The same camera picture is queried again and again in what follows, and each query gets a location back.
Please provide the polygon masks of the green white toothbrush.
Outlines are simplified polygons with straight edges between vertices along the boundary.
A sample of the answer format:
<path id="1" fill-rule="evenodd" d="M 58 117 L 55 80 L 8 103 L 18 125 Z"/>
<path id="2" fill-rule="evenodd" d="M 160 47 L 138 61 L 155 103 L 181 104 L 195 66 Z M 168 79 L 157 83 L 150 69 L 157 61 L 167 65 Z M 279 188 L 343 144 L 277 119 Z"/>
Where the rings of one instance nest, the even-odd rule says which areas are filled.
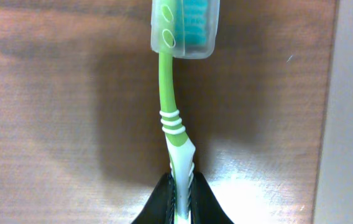
<path id="1" fill-rule="evenodd" d="M 196 148 L 188 137 L 177 107 L 173 60 L 208 58 L 214 51 L 220 0 L 153 0 L 151 49 L 158 53 L 160 122 L 173 178 L 172 223 L 192 223 L 191 185 Z"/>

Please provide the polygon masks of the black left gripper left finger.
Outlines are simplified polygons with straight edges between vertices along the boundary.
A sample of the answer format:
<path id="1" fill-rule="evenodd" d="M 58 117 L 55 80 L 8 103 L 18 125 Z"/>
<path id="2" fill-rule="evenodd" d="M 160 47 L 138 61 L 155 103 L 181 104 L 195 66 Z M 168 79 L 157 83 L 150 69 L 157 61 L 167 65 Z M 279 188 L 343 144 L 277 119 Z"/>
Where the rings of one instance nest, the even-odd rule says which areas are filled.
<path id="1" fill-rule="evenodd" d="M 175 183 L 164 173 L 132 224 L 172 224 L 175 214 Z"/>

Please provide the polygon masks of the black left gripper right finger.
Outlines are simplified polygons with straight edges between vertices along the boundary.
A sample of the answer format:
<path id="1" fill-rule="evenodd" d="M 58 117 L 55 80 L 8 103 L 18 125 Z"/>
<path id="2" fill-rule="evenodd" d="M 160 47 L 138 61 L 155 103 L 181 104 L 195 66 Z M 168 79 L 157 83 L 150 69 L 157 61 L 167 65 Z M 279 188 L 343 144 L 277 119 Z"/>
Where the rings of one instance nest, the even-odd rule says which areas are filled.
<path id="1" fill-rule="evenodd" d="M 191 184 L 191 223 L 233 224 L 201 172 L 194 171 Z"/>

